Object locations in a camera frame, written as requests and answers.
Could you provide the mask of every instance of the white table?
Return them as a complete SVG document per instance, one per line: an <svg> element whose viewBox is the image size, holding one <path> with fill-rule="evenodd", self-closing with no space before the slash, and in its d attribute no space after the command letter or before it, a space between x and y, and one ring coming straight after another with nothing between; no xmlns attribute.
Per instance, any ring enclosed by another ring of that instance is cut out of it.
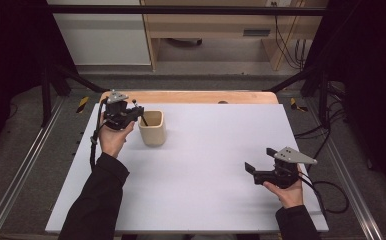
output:
<svg viewBox="0 0 386 240"><path fill-rule="evenodd" d="M266 148L297 149L279 104L141 104L165 114L167 141L143 144L136 125L120 159L130 171L124 186L117 232L262 233L278 231L278 198L254 185L244 162L273 170ZM90 136L96 105L46 227L60 232L66 214L90 174ZM98 146L96 157L100 155ZM305 205L318 231L328 231L312 190Z"/></svg>

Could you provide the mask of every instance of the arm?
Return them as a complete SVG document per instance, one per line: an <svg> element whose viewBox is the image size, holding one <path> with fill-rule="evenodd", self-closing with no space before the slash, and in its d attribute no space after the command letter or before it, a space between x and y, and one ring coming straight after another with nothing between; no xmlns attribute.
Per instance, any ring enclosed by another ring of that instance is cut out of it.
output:
<svg viewBox="0 0 386 240"><path fill-rule="evenodd" d="M301 180L286 189L280 189L270 182L264 182L264 186L277 195L283 205L275 216L284 240L320 239L311 216L303 204Z"/></svg>
<svg viewBox="0 0 386 240"><path fill-rule="evenodd" d="M60 240L113 239L122 187L129 175L127 168L116 157L133 126L134 122L131 122L123 131L106 126L100 130L102 155L68 212L59 235Z"/></svg>
<svg viewBox="0 0 386 240"><path fill-rule="evenodd" d="M305 205L281 208L275 216L284 240L320 239Z"/></svg>

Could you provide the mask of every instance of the white cabinet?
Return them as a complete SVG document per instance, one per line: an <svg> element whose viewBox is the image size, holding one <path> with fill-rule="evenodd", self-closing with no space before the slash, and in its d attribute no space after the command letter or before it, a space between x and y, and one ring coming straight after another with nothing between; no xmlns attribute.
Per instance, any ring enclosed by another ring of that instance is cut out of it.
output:
<svg viewBox="0 0 386 240"><path fill-rule="evenodd" d="M138 0L48 0L49 4L139 5ZM54 14L76 65L150 65L143 17Z"/></svg>

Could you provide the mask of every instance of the beige cup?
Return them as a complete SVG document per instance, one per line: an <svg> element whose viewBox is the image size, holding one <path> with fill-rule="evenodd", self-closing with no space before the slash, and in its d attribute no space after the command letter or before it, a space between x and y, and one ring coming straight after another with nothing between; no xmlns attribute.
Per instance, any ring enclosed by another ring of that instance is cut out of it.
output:
<svg viewBox="0 0 386 240"><path fill-rule="evenodd" d="M141 138L147 146L160 146L166 140L164 113L162 111L145 111L143 114L148 126L140 118L139 128Z"/></svg>

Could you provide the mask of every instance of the metal rail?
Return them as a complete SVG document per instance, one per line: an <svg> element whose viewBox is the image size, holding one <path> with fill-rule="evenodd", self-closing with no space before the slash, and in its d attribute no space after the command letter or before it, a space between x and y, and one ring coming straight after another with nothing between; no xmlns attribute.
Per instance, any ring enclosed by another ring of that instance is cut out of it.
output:
<svg viewBox="0 0 386 240"><path fill-rule="evenodd" d="M198 14L198 15L277 15L326 16L339 11L306 7L237 7L237 6L137 6L137 5L27 5L25 9L72 14Z"/></svg>
<svg viewBox="0 0 386 240"><path fill-rule="evenodd" d="M34 163L37 160L38 155L40 154L41 149L43 148L44 143L47 140L47 137L50 134L50 131L52 130L56 122L56 119L59 116L59 113L61 111L64 101L65 101L65 97L58 97L53 107L53 110L52 110L53 114L52 114L52 117L50 118L50 121L47 123L45 127L42 127L40 129L36 139L31 145L30 150L25 156L24 161L19 167L18 172L16 173L11 184L6 190L6 193L4 194L2 200L0 201L0 229L3 226L3 223L6 220L6 217L8 216L10 210L12 209L12 206L15 203L16 198L21 192L21 189L24 186L25 180L27 179Z"/></svg>
<svg viewBox="0 0 386 240"><path fill-rule="evenodd" d="M312 116L316 122L319 122L319 118L315 113L317 109L315 102L309 100L307 102L309 103ZM380 229L331 138L327 141L327 148L332 155L334 169L349 198L350 204L355 211L355 215L361 225L362 231L369 240L382 240L383 236Z"/></svg>

